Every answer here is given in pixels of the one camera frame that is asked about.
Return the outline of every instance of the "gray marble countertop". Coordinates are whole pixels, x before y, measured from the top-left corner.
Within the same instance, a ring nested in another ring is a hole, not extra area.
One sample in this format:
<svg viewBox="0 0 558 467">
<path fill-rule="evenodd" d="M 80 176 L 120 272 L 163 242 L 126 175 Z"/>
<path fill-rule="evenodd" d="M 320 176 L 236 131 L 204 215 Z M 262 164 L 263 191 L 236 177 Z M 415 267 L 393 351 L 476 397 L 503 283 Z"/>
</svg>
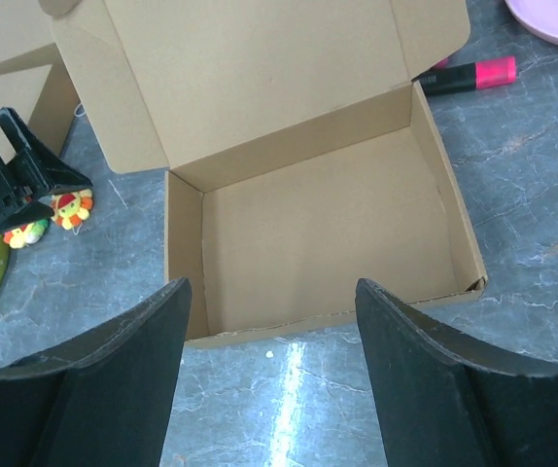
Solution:
<svg viewBox="0 0 558 467">
<path fill-rule="evenodd" d="M 513 54 L 519 81 L 431 100 L 490 283 L 480 301 L 429 314 L 558 361 L 558 47 L 526 32 L 502 0 L 468 3 L 471 39 L 453 61 Z M 93 217 L 77 235 L 51 227 L 13 255 L 0 290 L 0 365 L 162 285 L 162 172 L 112 173 L 86 118 L 64 158 L 95 183 Z M 185 348 L 162 461 L 179 465 L 385 465 L 356 326 Z"/>
</svg>

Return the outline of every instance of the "plush toy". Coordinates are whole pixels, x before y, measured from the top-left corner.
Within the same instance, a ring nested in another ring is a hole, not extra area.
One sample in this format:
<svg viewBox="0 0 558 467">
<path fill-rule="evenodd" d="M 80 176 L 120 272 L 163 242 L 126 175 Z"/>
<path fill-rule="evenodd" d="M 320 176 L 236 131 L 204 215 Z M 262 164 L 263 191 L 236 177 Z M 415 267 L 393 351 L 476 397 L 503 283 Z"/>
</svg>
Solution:
<svg viewBox="0 0 558 467">
<path fill-rule="evenodd" d="M 3 239 L 12 248 L 23 248 L 37 243 L 44 236 L 47 228 L 48 220 L 43 219 L 6 232 Z"/>
<path fill-rule="evenodd" d="M 92 208 L 93 192 L 91 190 L 56 195 L 52 198 L 52 209 L 54 210 L 52 220 L 58 226 L 69 231 L 79 227 L 83 221 L 88 219 Z"/>
</svg>

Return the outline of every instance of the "brown cardboard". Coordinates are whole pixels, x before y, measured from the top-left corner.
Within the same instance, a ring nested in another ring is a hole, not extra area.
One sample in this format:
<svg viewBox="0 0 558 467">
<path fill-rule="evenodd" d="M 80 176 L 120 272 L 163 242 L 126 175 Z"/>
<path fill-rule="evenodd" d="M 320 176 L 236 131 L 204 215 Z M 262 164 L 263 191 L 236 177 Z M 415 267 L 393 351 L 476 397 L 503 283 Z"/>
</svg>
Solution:
<svg viewBox="0 0 558 467">
<path fill-rule="evenodd" d="M 79 89 L 94 125 L 100 104 L 122 109 L 96 129 L 119 141 L 109 165 L 169 166 L 207 192 L 384 133 L 388 91 L 458 50 L 469 22 L 464 0 L 85 0 L 52 32 L 75 83 L 111 83 Z M 143 158 L 130 115 L 154 128 L 135 131 Z"/>
<path fill-rule="evenodd" d="M 171 168 L 165 273 L 191 279 L 193 344 L 351 321 L 364 276 L 420 307 L 481 294 L 410 84 L 467 40 L 464 0 L 40 1 L 109 165 Z"/>
<path fill-rule="evenodd" d="M 13 107 L 28 127 L 59 154 L 74 120 L 78 95 L 62 64 L 0 76 L 0 108 Z M 8 162 L 15 154 L 0 129 L 0 155 Z"/>
<path fill-rule="evenodd" d="M 60 62 L 37 0 L 0 0 L 0 75 Z"/>
<path fill-rule="evenodd" d="M 346 322 L 363 276 L 420 306 L 481 293 L 486 273 L 426 100 L 418 85 L 399 92 L 401 129 L 376 138 L 205 194 L 167 173 L 166 273 L 191 278 L 190 339 Z"/>
</svg>

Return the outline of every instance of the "gray table surface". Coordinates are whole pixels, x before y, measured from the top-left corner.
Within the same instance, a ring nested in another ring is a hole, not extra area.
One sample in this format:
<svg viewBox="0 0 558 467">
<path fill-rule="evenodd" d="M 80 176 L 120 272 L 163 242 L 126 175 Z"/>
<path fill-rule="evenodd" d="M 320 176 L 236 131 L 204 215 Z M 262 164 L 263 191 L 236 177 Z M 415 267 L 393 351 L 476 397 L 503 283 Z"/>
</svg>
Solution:
<svg viewBox="0 0 558 467">
<path fill-rule="evenodd" d="M 501 0 L 469 0 L 463 63 L 517 57 L 517 84 L 431 100 L 490 274 L 476 303 L 429 314 L 558 361 L 558 48 Z M 0 365 L 127 310 L 162 285 L 163 174 L 120 176 L 87 118 L 64 158 L 95 183 L 74 235 L 13 255 L 0 290 Z M 163 467 L 385 465 L 355 325 L 210 350 L 185 348 Z"/>
</svg>

